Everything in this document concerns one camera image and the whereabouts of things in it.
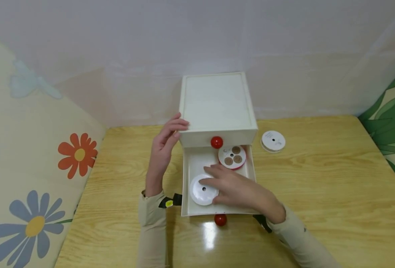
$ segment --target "white box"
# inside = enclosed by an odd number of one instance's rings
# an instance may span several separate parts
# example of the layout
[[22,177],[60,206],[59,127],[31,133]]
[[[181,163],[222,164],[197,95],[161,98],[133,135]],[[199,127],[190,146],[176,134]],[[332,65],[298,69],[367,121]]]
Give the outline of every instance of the white box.
[[204,166],[218,163],[218,150],[211,147],[214,136],[223,139],[223,146],[245,148],[246,162],[236,172],[256,181],[251,144],[257,133],[257,122],[245,73],[184,76],[180,112],[181,118],[190,122],[180,138],[184,150],[181,216],[256,214],[253,210],[220,204],[201,206],[189,195],[191,180],[205,173]]

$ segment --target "orange flower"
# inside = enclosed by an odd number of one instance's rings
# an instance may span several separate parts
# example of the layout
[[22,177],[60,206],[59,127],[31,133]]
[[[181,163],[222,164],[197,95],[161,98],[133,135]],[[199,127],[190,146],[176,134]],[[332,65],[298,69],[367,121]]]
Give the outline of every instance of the orange flower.
[[95,164],[95,158],[98,154],[98,151],[95,149],[96,141],[90,142],[91,139],[88,137],[87,133],[83,133],[81,135],[80,141],[78,140],[78,135],[76,133],[72,133],[70,140],[72,145],[67,142],[59,144],[57,151],[68,157],[60,160],[57,166],[62,170],[68,169],[72,166],[68,172],[68,179],[74,177],[78,167],[80,170],[80,176],[83,177],[87,174],[88,167],[92,168],[93,164]]

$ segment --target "wood grain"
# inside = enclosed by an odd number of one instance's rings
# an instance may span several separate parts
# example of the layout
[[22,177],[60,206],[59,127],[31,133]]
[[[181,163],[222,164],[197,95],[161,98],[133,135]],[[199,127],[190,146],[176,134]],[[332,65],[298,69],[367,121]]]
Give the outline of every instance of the wood grain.
[[[395,267],[395,174],[353,116],[259,121],[253,144],[258,183],[307,224],[343,267]],[[56,268],[135,267],[138,196],[160,126],[112,128],[102,143]],[[286,138],[282,152],[259,144],[267,130]],[[182,189],[181,145],[164,177]],[[170,263],[182,267],[297,267],[273,234],[250,215],[180,217],[167,209]]]

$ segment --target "hand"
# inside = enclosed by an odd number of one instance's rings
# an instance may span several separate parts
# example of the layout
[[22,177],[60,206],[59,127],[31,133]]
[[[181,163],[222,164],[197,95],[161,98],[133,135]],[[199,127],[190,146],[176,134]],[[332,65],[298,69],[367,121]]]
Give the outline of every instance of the hand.
[[172,148],[180,139],[179,130],[187,130],[189,122],[180,119],[181,113],[174,115],[153,139],[150,163],[146,176],[145,193],[147,197],[160,194],[163,175],[171,159]]
[[203,169],[214,178],[202,179],[199,182],[220,191],[212,200],[213,204],[251,208],[275,224],[285,221],[284,206],[270,190],[220,164]]

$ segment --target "white disc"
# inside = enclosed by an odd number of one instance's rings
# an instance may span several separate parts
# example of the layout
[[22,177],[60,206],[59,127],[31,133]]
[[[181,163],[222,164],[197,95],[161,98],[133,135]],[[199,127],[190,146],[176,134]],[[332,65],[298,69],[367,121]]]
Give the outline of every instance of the white disc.
[[239,169],[246,158],[247,154],[242,146],[224,146],[218,150],[218,161],[228,169]]
[[270,130],[263,133],[260,144],[266,151],[277,153],[285,147],[285,138],[281,133]]
[[189,185],[189,194],[192,200],[198,205],[208,206],[212,204],[212,200],[218,195],[218,189],[200,184],[199,181],[204,178],[211,178],[211,176],[200,174],[193,178]]

